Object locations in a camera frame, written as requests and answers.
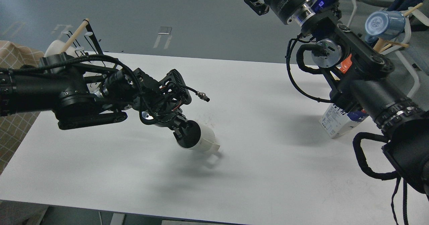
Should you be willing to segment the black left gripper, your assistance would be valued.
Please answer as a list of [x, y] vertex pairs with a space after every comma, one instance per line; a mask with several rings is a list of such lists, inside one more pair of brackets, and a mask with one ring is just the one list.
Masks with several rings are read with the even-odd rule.
[[170, 70], [157, 81], [140, 68], [134, 71], [139, 81], [140, 95], [134, 100], [141, 123], [158, 127], [173, 127], [173, 135], [182, 148], [192, 148], [198, 143], [198, 123], [187, 120], [181, 106], [191, 103], [189, 91], [178, 70]]

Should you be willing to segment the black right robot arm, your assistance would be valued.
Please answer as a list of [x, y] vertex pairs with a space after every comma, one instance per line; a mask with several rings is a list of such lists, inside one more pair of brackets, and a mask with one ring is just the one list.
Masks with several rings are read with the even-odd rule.
[[[283, 24], [295, 20], [301, 27], [298, 37], [288, 44], [288, 71], [296, 42], [309, 35], [315, 40], [299, 47], [296, 62], [303, 72], [322, 74], [331, 92], [329, 99], [305, 94], [306, 97], [333, 103], [345, 112], [363, 109], [373, 119], [382, 135], [360, 132], [355, 136], [353, 148], [358, 165], [374, 179], [395, 179], [394, 193], [403, 179], [403, 220], [407, 225], [407, 186], [428, 195], [428, 112], [388, 80], [394, 65], [341, 23], [339, 0], [244, 1], [258, 15], [272, 10]], [[362, 139], [383, 142], [382, 151], [395, 170], [374, 172], [367, 164]]]

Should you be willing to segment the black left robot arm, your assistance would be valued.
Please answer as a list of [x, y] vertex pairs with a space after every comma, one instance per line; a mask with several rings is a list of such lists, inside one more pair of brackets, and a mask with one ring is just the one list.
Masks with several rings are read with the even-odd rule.
[[122, 122], [132, 108], [143, 124], [169, 128], [190, 149], [203, 135], [182, 114], [190, 91], [175, 69], [157, 81], [114, 57], [61, 53], [41, 58], [37, 67], [1, 69], [1, 116], [50, 110], [59, 128], [69, 130]]

